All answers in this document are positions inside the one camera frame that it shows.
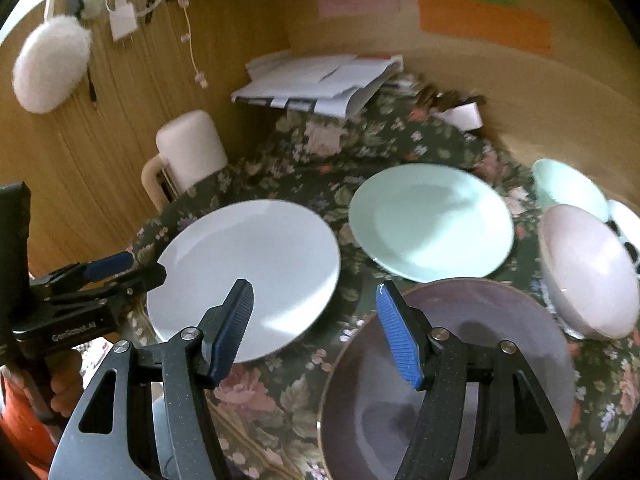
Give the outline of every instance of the human hand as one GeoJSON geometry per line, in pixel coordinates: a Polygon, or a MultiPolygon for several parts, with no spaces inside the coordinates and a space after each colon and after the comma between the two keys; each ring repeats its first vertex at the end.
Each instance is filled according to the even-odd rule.
{"type": "MultiPolygon", "coordinates": [[[[47,367],[51,374],[51,389],[54,393],[51,399],[51,409],[65,418],[71,416],[78,400],[82,396],[82,377],[80,368],[82,356],[76,350],[65,350],[46,358],[47,367]]],[[[16,393],[22,392],[27,398],[31,397],[25,388],[24,376],[19,369],[11,366],[2,367],[2,375],[11,383],[16,393]]]]}

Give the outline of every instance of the power adapter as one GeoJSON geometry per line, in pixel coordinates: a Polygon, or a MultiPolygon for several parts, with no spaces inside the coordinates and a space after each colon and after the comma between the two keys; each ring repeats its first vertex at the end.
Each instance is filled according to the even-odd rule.
{"type": "Polygon", "coordinates": [[[126,38],[138,30],[136,8],[127,0],[115,0],[116,9],[109,11],[113,41],[126,38]]]}

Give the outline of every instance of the plush toy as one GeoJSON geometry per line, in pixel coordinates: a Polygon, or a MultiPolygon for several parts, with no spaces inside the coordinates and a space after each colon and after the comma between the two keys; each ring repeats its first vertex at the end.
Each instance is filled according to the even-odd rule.
{"type": "Polygon", "coordinates": [[[14,65],[14,92],[25,110],[46,114],[73,93],[86,74],[91,40],[75,16],[48,18],[29,35],[14,65]]]}

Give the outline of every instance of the mint green bowl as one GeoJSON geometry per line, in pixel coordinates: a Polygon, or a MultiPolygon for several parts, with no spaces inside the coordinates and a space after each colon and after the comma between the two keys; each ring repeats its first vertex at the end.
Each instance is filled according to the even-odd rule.
{"type": "Polygon", "coordinates": [[[490,186],[466,171],[405,164],[357,190],[353,237],[381,267],[414,282],[482,278],[505,260],[513,220],[490,186]]]}
{"type": "Polygon", "coordinates": [[[542,211],[568,204],[591,213],[602,222],[609,220],[607,199],[588,177],[559,160],[541,158],[531,173],[536,181],[537,204],[542,211]]]}

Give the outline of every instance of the paper stack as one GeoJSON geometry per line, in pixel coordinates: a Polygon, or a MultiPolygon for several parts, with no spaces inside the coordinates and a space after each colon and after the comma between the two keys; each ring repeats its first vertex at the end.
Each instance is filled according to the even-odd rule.
{"type": "Polygon", "coordinates": [[[294,58],[283,51],[254,59],[246,68],[252,82],[231,94],[233,102],[348,119],[403,66],[401,56],[294,58]]]}
{"type": "Polygon", "coordinates": [[[396,96],[416,97],[426,86],[427,82],[420,75],[399,73],[385,81],[380,91],[396,96]]]}

